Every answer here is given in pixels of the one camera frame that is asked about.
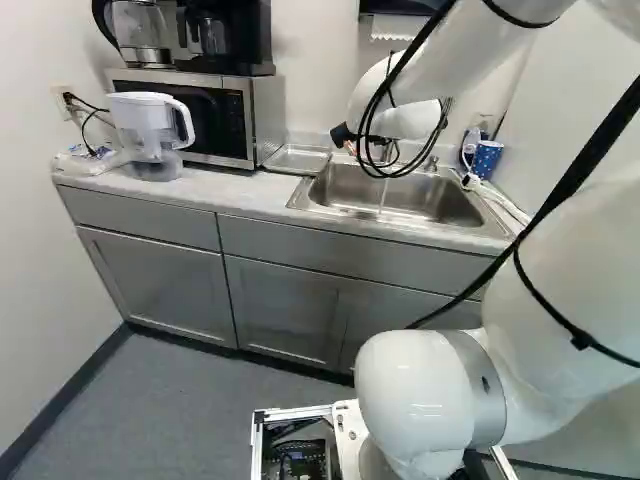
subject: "sink basin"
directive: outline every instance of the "sink basin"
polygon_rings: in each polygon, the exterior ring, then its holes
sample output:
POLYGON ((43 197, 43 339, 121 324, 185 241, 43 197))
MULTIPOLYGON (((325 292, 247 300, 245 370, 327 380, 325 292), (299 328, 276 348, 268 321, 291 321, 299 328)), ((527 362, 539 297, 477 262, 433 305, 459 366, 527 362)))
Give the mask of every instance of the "sink basin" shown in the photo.
POLYGON ((463 191, 446 168, 385 181, 368 176, 355 162, 334 160, 315 179, 303 179, 287 206, 357 220, 508 236, 484 202, 463 191))
POLYGON ((325 207, 381 215, 419 217, 431 222, 481 227, 482 215, 456 181, 413 173, 390 179, 369 177, 359 165, 330 163, 309 189, 309 199, 325 207))

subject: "mug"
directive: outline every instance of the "mug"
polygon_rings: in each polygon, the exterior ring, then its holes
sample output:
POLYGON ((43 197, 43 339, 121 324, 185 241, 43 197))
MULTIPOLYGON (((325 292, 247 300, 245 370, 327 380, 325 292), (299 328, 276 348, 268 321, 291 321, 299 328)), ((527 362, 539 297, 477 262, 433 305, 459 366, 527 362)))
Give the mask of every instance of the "mug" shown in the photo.
POLYGON ((504 145, 502 143, 480 140, 476 148, 471 171, 482 180, 489 180, 500 161, 500 157, 502 157, 503 151, 504 145))

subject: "countertop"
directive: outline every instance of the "countertop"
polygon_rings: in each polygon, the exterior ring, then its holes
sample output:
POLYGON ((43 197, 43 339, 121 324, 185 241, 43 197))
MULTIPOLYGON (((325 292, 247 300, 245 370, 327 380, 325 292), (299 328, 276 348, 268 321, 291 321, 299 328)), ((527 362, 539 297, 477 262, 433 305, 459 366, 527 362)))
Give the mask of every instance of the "countertop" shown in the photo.
POLYGON ((478 255, 496 256, 510 243, 509 238, 481 237, 438 225, 405 227, 290 209, 286 204, 301 177, 266 171, 185 168, 182 178, 171 182, 137 180, 120 169, 95 177, 60 172, 52 176, 57 185, 478 255))

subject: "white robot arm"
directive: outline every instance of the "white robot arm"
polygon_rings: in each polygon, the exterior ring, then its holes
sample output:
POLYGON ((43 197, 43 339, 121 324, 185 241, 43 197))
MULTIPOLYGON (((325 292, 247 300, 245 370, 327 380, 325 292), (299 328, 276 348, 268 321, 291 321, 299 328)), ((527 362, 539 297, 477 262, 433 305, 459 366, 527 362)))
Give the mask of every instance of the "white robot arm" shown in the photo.
MULTIPOLYGON (((420 129, 433 123, 412 124, 418 110, 428 107, 435 117, 439 104, 432 99, 477 83, 539 30, 531 27, 552 22, 574 1, 459 0, 398 76, 392 88, 398 108, 383 100, 373 131, 424 136, 420 129)), ((594 3, 640 41, 640 2, 594 3)), ((384 60, 358 84, 349 105, 351 132, 386 71, 384 60)), ((509 259, 491 282, 484 328, 386 332, 362 347, 355 383, 370 437, 361 471, 384 458, 405 480, 446 478, 465 448, 542 438, 594 399, 640 378, 640 213, 630 207, 640 202, 639 184, 629 178, 594 185, 546 217, 519 249, 519 263, 509 259), (525 288, 519 268, 574 327, 613 354, 576 348, 567 328, 525 288)))

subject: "gray carpet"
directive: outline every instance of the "gray carpet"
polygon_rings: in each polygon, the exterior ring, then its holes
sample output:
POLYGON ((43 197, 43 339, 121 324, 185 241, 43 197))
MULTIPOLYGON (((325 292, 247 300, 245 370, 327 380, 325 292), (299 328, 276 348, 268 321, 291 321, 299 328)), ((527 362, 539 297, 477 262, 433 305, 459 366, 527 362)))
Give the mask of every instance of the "gray carpet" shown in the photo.
POLYGON ((248 480, 251 412, 353 398, 319 380, 134 336, 14 480, 248 480))

